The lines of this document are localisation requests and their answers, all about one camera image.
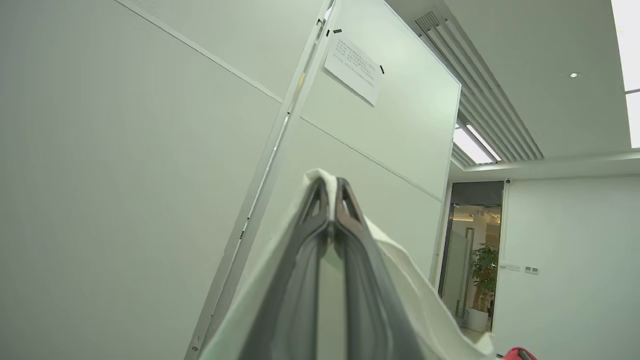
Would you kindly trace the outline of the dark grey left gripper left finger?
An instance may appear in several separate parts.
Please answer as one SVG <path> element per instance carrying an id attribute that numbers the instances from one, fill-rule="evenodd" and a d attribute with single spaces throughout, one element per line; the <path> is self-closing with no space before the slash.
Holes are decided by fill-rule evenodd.
<path id="1" fill-rule="evenodd" d="M 307 187 L 286 225 L 282 254 L 238 356 L 240 360 L 317 358 L 320 261 L 326 251 L 329 193 Z"/>

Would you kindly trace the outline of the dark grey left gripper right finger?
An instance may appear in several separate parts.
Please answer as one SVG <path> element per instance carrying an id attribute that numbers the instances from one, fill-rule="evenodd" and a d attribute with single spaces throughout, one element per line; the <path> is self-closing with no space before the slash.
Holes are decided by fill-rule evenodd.
<path id="1" fill-rule="evenodd" d="M 337 179 L 334 237 L 343 248 L 349 360 L 422 360 L 424 355 L 384 256 L 350 183 Z"/>

